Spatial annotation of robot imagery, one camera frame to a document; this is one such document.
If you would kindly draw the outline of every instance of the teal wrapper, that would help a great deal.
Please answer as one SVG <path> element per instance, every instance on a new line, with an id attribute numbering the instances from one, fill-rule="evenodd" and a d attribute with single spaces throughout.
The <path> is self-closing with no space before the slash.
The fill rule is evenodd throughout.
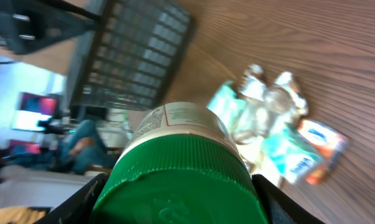
<path id="1" fill-rule="evenodd" d="M 224 123 L 228 131 L 232 128 L 246 104 L 244 100 L 237 98 L 235 91 L 231 88 L 232 83 L 232 81 L 226 81 L 222 84 L 207 105 L 207 108 Z"/>
<path id="2" fill-rule="evenodd" d="M 318 151 L 289 125 L 264 140 L 262 150 L 292 184 L 324 162 Z"/>

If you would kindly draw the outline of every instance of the white wall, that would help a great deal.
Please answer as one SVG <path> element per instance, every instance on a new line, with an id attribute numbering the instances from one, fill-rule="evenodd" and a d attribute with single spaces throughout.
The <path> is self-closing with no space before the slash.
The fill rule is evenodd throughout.
<path id="1" fill-rule="evenodd" d="M 11 129 L 20 92 L 38 95 L 58 93 L 63 90 L 64 81 L 64 76 L 33 65 L 21 62 L 0 65 L 0 147 L 6 147 L 9 139 L 31 141 L 34 135 L 33 132 Z"/>

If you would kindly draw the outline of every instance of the wood grain tabletop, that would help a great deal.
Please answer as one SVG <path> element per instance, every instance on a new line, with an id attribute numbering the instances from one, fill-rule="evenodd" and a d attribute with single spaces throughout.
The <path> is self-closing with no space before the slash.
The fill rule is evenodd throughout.
<path id="1" fill-rule="evenodd" d="M 350 138 L 321 185 L 283 191 L 326 223 L 375 223 L 375 0 L 178 0 L 196 35 L 166 100 L 207 105 L 258 63 L 293 72 L 309 118 Z"/>

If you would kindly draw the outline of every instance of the person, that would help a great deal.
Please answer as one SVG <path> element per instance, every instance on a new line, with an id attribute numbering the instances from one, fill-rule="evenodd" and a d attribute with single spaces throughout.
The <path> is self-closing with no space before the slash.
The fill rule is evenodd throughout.
<path id="1" fill-rule="evenodd" d="M 84 175 L 85 171 L 96 166 L 111 169 L 117 161 L 117 157 L 107 154 L 108 148 L 99 136 L 96 123 L 92 120 L 82 121 L 67 140 L 55 141 L 57 144 L 54 144 L 50 150 L 41 149 L 38 155 L 21 154 L 8 161 L 7 165 Z"/>

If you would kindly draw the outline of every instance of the orange package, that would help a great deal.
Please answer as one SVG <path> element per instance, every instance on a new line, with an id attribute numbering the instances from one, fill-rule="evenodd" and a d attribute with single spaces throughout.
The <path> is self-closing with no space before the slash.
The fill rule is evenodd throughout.
<path id="1" fill-rule="evenodd" d="M 298 132 L 326 159 L 306 177 L 309 184 L 319 184 L 322 178 L 335 166 L 337 159 L 348 145 L 348 138 L 331 127 L 310 119 L 303 119 Z"/>

